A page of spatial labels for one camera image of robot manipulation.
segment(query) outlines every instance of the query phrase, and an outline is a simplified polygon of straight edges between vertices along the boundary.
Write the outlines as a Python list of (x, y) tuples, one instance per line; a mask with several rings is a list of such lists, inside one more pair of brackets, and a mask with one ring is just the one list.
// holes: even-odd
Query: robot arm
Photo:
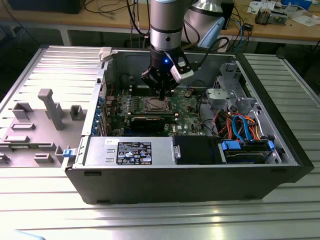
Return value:
[[(150, 65), (141, 74), (141, 79), (159, 94), (160, 99), (182, 81), (193, 76), (198, 69), (197, 63), (190, 63), (181, 49), (184, 18), (188, 11), (189, 18), (197, 18), (199, 24), (205, 19), (206, 26), (212, 26), (209, 22), (215, 22), (217, 15), (220, 14), (219, 19), (222, 15), (220, 3), (216, 7), (217, 4), (212, 2), (215, 1), (199, 0), (194, 3), (193, 0), (151, 0)], [(223, 22), (215, 26), (215, 34), (205, 35), (201, 43), (207, 46), (208, 42), (213, 42), (222, 25)]]

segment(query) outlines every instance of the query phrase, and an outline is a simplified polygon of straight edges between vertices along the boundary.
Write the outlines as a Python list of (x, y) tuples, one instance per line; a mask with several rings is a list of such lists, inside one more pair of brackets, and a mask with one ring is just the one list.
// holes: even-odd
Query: blue cable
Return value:
[(249, 127), (248, 127), (248, 123), (246, 121), (246, 119), (243, 117), (243, 116), (239, 116), (239, 115), (236, 115), (233, 120), (232, 120), (232, 131), (234, 133), (234, 135), (236, 135), (241, 142), (244, 142), (245, 140), (237, 133), (237, 129), (236, 129), (236, 121), (237, 121), (237, 118), (241, 118), (241, 120), (243, 121), (243, 128), (244, 128), (244, 132), (245, 132), (245, 136), (246, 136), (246, 139), (248, 139), (249, 141), (252, 140), (252, 136), (249, 132)]
[(243, 30), (243, 28), (242, 28), (242, 26), (241, 26), (241, 23), (240, 23), (239, 21), (237, 21), (237, 20), (233, 20), (233, 21), (239, 25), (240, 33), (241, 33), (240, 42), (239, 42), (238, 46), (236, 47), (236, 49), (235, 49), (235, 51), (234, 51), (234, 52), (236, 53), (236, 52), (238, 52), (239, 47), (240, 47), (241, 44), (242, 44), (242, 39), (243, 39), (243, 37), (244, 37), (244, 30)]

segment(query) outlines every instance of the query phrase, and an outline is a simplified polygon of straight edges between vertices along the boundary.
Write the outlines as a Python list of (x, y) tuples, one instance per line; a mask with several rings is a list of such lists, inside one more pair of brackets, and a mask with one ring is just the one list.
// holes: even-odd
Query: red cable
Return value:
[(111, 83), (111, 93), (110, 93), (110, 96), (109, 97), (111, 97), (112, 96), (112, 93), (114, 92), (114, 84), (113, 83)]

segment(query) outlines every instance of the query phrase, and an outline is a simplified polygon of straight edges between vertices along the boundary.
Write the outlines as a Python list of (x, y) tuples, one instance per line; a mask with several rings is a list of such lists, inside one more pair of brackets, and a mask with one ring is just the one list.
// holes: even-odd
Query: blue latch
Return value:
[(272, 141), (268, 141), (268, 145), (269, 145), (271, 150), (275, 149), (275, 144)]
[(222, 150), (240, 150), (241, 145), (238, 141), (223, 141), (222, 142)]
[(64, 158), (74, 158), (77, 155), (77, 149), (76, 148), (70, 148), (63, 150), (62, 156)]

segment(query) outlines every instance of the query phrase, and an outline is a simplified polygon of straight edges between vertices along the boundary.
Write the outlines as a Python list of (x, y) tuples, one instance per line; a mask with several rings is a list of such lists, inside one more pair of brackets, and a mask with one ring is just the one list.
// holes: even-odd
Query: white label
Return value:
[(104, 140), (104, 145), (117, 145), (119, 141), (117, 138), (107, 138)]

